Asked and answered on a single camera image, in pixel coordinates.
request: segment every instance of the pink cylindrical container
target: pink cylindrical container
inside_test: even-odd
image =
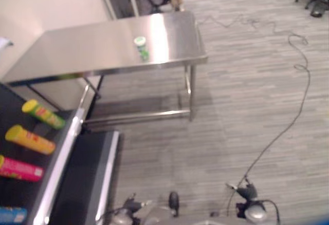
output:
[[[0,155],[0,175],[20,180],[38,181],[43,176],[43,169]]]

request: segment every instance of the electrical cord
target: electrical cord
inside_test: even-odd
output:
[[[302,101],[300,103],[300,106],[299,106],[299,110],[296,114],[296,116],[291,120],[291,122],[279,133],[277,134],[276,137],[274,137],[268,144],[267,146],[259,153],[259,155],[255,158],[255,160],[252,162],[252,164],[249,166],[249,168],[247,169],[247,171],[243,174],[241,180],[238,182],[237,184],[237,187],[239,187],[241,185],[241,183],[243,182],[243,180],[248,176],[249,172],[252,170],[252,168],[255,166],[255,164],[260,160],[260,158],[264,155],[264,153],[282,136],[284,135],[294,124],[295,122],[297,121],[297,119],[300,117],[300,115],[302,114],[302,111],[303,111],[303,106],[304,106],[304,102],[305,102],[305,99],[306,99],[306,96],[307,96],[307,92],[308,92],[308,88],[310,86],[310,80],[311,80],[311,75],[310,75],[310,71],[308,69],[308,59],[306,57],[306,55],[303,53],[303,51],[301,49],[299,49],[292,41],[291,41],[291,38],[292,37],[296,37],[296,38],[299,38],[302,40],[302,44],[303,45],[308,45],[308,41],[306,39],[306,37],[302,36],[302,35],[299,35],[299,34],[296,34],[294,33],[293,31],[291,30],[283,30],[283,31],[278,31],[277,30],[277,23],[274,22],[274,21],[270,21],[270,22],[261,22],[260,20],[258,19],[253,19],[253,18],[244,18],[243,14],[240,14],[238,15],[231,23],[229,24],[224,24],[220,21],[218,21],[217,19],[215,19],[213,16],[208,16],[206,17],[202,22],[200,22],[199,24],[202,25],[204,24],[206,21],[208,20],[212,20],[214,23],[216,23],[217,25],[220,25],[224,28],[230,28],[232,25],[234,25],[235,23],[237,22],[240,22],[242,25],[250,25],[251,27],[253,27],[255,30],[258,30],[258,28],[260,27],[257,27],[256,24],[261,24],[261,26],[266,26],[266,25],[272,25],[272,33],[273,34],[283,34],[283,33],[286,33],[288,34],[288,37],[287,37],[287,42],[288,44],[298,53],[300,54],[304,61],[305,61],[305,64],[302,65],[302,64],[296,64],[294,65],[294,68],[296,70],[299,70],[299,71],[305,71],[307,73],[307,85],[306,85],[306,88],[304,90],[304,95],[303,95],[303,98],[302,98]],[[231,206],[231,202],[232,202],[232,199],[233,199],[233,196],[234,196],[234,192],[232,192],[231,196],[230,196],[230,199],[228,201],[228,204],[227,204],[227,207],[226,207],[226,215],[229,216],[229,209],[230,209],[230,206]],[[270,200],[266,200],[267,202],[272,202],[273,205],[275,205],[276,207],[276,210],[277,210],[277,220],[278,220],[278,224],[280,224],[280,215],[279,215],[279,209],[277,207],[277,205],[273,202],[273,201],[270,201]]]
[[[260,200],[260,202],[262,202],[262,203],[266,203],[266,202],[268,202],[268,203],[273,204],[274,208],[276,208],[276,213],[277,213],[277,225],[280,225],[280,224],[281,224],[281,220],[280,220],[280,212],[279,212],[279,208],[278,208],[277,204],[274,203],[274,202],[273,202],[272,200],[270,200],[270,199]]]

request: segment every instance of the blue cylindrical container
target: blue cylindrical container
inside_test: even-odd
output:
[[[26,216],[24,208],[0,207],[0,224],[21,224]]]

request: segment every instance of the gray carpet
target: gray carpet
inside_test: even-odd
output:
[[[133,192],[140,200],[165,204],[169,191],[181,197],[181,214],[226,213],[230,191],[259,152],[296,116],[307,84],[304,64],[287,44],[293,30],[307,37],[308,46],[294,43],[309,59],[311,85],[296,124],[263,156],[249,174],[261,198],[275,201],[283,224],[301,224],[328,214],[328,12],[313,18],[307,0],[185,0],[185,9],[199,22],[208,16],[229,24],[240,14],[260,21],[236,22],[226,29],[205,21],[200,31],[209,63],[197,69],[197,114],[186,118],[99,127],[122,132],[116,168],[114,206]],[[93,117],[123,111],[145,111],[182,104],[182,69],[108,76],[103,98]],[[230,215],[234,216],[235,196]],[[268,207],[274,217],[273,208]]]

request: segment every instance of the table top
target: table top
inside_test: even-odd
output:
[[[144,61],[134,44],[146,38]],[[205,63],[191,12],[152,14],[45,32],[4,76],[11,86]]]

